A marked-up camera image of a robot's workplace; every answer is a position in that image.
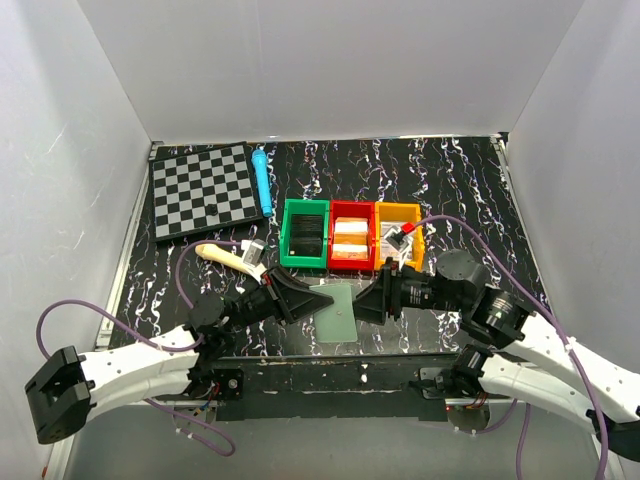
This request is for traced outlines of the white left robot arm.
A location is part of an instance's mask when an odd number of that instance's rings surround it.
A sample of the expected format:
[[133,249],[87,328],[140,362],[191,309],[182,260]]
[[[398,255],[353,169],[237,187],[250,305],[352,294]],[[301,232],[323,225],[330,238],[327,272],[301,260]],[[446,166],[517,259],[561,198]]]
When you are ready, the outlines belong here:
[[155,338],[101,352],[64,347],[25,386],[37,440],[58,442],[103,413],[148,398],[203,399],[215,381],[214,363],[234,349],[243,328],[269,319],[293,324],[333,303],[277,266],[235,299],[202,295],[185,324]]

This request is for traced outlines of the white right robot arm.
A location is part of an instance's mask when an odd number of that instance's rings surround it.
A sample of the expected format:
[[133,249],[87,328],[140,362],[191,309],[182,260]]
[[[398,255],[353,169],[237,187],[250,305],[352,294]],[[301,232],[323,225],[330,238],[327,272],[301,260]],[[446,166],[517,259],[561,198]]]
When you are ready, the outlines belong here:
[[488,269],[464,251],[439,256],[434,274],[388,259],[353,302],[356,319],[382,325],[403,308],[457,312],[474,344],[415,387],[433,395],[517,398],[569,419],[639,459],[639,376],[575,340],[514,295],[489,285]]

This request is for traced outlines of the green card holder wallet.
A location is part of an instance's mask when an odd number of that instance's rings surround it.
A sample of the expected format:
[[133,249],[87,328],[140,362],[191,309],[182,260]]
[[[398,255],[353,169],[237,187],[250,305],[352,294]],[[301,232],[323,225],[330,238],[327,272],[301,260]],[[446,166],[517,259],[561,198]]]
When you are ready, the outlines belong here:
[[312,285],[317,293],[331,296],[334,303],[313,315],[319,343],[349,343],[358,339],[352,287],[348,283]]

